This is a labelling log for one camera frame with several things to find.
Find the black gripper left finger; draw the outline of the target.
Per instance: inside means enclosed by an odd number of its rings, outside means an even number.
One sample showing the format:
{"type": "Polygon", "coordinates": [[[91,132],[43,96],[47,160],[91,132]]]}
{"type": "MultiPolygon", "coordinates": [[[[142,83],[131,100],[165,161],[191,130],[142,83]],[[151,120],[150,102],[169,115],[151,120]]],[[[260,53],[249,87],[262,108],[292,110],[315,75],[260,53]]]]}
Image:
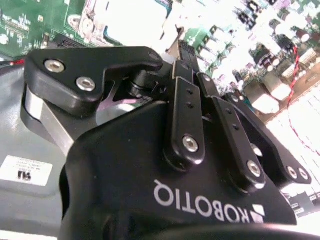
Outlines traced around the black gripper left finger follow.
{"type": "Polygon", "coordinates": [[[25,106],[64,154],[95,128],[97,112],[143,98],[168,102],[164,158],[176,169],[205,159],[194,50],[165,61],[146,46],[34,50],[26,57],[25,106]]]}

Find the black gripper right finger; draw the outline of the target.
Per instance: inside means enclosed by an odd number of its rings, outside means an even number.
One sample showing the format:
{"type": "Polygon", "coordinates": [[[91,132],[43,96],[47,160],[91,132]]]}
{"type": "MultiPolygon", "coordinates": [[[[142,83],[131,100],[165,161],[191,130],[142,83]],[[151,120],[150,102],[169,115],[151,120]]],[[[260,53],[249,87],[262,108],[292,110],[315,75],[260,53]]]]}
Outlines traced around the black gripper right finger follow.
{"type": "Polygon", "coordinates": [[[200,71],[195,49],[188,50],[201,107],[212,117],[231,181],[245,193],[263,188],[267,180],[280,190],[292,184],[310,185],[310,174],[288,148],[237,95],[220,96],[213,79],[200,71]]]}

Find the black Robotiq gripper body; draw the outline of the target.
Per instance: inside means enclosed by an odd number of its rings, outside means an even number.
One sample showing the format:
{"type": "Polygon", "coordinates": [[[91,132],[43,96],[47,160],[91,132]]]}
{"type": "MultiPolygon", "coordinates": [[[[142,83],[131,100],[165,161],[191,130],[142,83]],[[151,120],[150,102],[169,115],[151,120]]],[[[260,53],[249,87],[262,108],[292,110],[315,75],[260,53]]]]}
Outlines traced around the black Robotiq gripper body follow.
{"type": "Polygon", "coordinates": [[[68,153],[61,240],[316,240],[297,226],[268,179],[244,194],[231,182],[214,122],[205,159],[188,172],[163,158],[167,105],[151,103],[83,134],[68,153]]]}

